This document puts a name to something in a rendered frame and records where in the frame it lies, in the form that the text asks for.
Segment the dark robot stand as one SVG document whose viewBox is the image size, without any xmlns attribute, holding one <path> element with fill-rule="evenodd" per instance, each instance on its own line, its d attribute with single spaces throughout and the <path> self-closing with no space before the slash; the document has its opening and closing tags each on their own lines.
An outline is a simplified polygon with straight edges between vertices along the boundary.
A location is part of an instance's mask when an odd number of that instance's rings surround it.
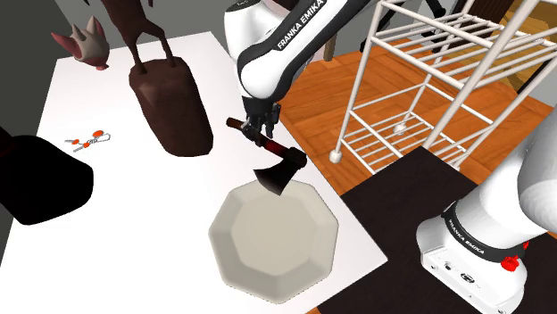
<svg viewBox="0 0 557 314">
<path fill-rule="evenodd" d="M 321 314 L 479 314 L 420 264 L 416 231 L 475 188 L 475 183 L 417 148 L 343 194 L 349 210 L 387 262 L 320 306 Z"/>
</svg>

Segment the pink and beige animal toy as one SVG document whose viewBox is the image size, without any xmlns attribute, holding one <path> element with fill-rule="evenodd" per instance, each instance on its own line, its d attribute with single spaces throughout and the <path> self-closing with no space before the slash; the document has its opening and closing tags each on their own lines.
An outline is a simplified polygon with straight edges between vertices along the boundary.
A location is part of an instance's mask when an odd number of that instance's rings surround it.
<svg viewBox="0 0 557 314">
<path fill-rule="evenodd" d="M 53 39 L 68 51 L 78 62 L 83 62 L 97 70 L 106 70 L 110 46 L 106 40 L 104 29 L 95 16 L 91 16 L 84 29 L 71 25 L 69 36 L 51 33 Z"/>
</svg>

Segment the pale grey octagonal bowl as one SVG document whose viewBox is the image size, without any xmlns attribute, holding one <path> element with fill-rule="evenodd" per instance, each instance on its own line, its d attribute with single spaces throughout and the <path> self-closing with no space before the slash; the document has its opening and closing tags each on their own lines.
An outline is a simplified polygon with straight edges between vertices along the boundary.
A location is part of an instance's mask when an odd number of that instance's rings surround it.
<svg viewBox="0 0 557 314">
<path fill-rule="evenodd" d="M 329 276 L 338 229 L 313 186 L 276 195 L 255 180 L 230 190 L 208 234 L 226 285 L 281 304 Z"/>
</svg>

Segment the red and black axe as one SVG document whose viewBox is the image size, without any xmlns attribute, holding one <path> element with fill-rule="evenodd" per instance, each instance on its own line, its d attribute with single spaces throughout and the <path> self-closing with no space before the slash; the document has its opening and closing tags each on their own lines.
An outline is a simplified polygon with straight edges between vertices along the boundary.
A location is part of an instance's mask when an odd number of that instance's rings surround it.
<svg viewBox="0 0 557 314">
<path fill-rule="evenodd" d="M 234 118 L 227 118 L 226 125 L 241 131 L 243 121 Z M 281 161 L 267 169 L 255 169 L 254 174 L 259 183 L 270 192 L 281 195 L 294 174 L 304 168 L 307 164 L 307 155 L 295 148 L 285 146 L 267 138 L 259 131 L 258 136 L 252 136 L 256 144 L 277 155 Z"/>
</svg>

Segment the brown deer figure on base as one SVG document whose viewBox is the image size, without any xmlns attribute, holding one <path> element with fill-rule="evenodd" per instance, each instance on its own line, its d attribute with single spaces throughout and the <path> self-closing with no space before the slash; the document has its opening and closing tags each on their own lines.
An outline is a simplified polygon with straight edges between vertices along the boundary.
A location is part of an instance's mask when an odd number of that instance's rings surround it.
<svg viewBox="0 0 557 314">
<path fill-rule="evenodd" d="M 187 63 L 171 51 L 164 30 L 147 19 L 141 0 L 100 1 L 132 54 L 129 86 L 163 149 L 178 157 L 208 154 L 213 133 L 198 86 Z M 163 59 L 140 59 L 137 40 L 142 34 L 159 39 Z"/>
</svg>

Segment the black rounded block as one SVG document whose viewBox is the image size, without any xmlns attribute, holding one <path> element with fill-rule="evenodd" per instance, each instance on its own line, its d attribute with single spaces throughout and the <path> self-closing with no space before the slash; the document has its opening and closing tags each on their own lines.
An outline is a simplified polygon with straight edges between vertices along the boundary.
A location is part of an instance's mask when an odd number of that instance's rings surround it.
<svg viewBox="0 0 557 314">
<path fill-rule="evenodd" d="M 82 207 L 94 171 L 38 136 L 11 136 L 0 127 L 0 204 L 22 225 L 35 225 Z"/>
</svg>

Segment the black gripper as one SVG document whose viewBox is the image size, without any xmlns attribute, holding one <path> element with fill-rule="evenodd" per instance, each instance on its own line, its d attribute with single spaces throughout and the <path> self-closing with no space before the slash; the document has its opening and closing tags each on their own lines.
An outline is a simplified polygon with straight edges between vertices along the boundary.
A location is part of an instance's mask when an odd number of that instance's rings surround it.
<svg viewBox="0 0 557 314">
<path fill-rule="evenodd" d="M 259 129 L 256 127 L 264 124 L 266 137 L 272 139 L 275 125 L 279 122 L 280 105 L 247 96 L 243 96 L 242 101 L 247 119 L 241 124 L 244 136 L 258 136 Z"/>
</svg>

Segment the keys with orange tags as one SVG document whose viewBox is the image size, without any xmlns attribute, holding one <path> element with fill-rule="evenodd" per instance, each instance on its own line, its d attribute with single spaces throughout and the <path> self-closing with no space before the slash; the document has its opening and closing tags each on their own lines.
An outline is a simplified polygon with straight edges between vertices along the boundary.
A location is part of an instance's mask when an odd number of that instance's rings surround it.
<svg viewBox="0 0 557 314">
<path fill-rule="evenodd" d="M 82 149 L 88 148 L 91 145 L 109 141 L 111 137 L 112 136 L 109 133 L 106 133 L 102 130 L 97 130 L 92 134 L 91 138 L 88 139 L 87 141 L 81 142 L 79 139 L 68 139 L 65 140 L 65 143 L 75 145 L 76 148 L 73 150 L 73 152 L 76 153 Z"/>
</svg>

